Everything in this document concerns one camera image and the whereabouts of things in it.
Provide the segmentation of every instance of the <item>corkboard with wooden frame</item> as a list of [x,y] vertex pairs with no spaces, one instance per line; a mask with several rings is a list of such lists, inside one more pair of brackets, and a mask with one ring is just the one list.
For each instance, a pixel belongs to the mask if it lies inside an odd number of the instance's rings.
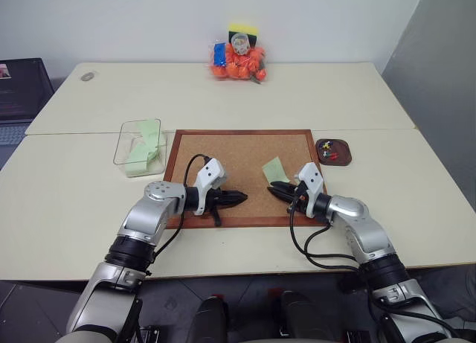
[[[279,156],[286,175],[293,176],[305,163],[313,161],[321,170],[312,133],[308,129],[279,130],[177,130],[173,140],[164,181],[183,182],[190,158],[203,153],[217,158],[228,173],[223,190],[240,190],[248,199],[232,208],[219,209],[222,227],[287,226],[288,204],[273,196],[266,188],[268,181],[262,166]],[[188,185],[193,185],[203,160],[196,159],[188,173]],[[179,219],[169,221],[168,228],[176,228]],[[315,219],[296,213],[296,226],[323,225]],[[213,217],[195,217],[186,213],[184,228],[214,228]]]

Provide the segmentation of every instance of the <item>clear plastic container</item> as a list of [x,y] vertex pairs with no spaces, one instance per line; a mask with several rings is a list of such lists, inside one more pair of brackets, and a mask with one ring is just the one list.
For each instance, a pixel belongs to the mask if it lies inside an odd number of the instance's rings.
[[114,155],[116,164],[126,176],[160,174],[167,163],[167,136],[161,133],[161,121],[128,121],[120,127]]

